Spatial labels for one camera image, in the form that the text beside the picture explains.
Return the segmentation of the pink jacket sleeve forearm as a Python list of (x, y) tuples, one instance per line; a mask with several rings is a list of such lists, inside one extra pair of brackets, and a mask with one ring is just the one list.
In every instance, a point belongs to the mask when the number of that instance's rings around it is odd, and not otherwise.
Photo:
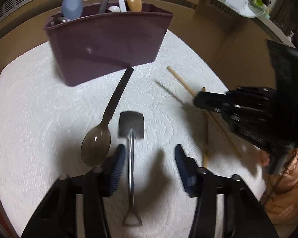
[(260, 203), (279, 237), (289, 237), (298, 226), (298, 148), (292, 149), (280, 174), (268, 175)]

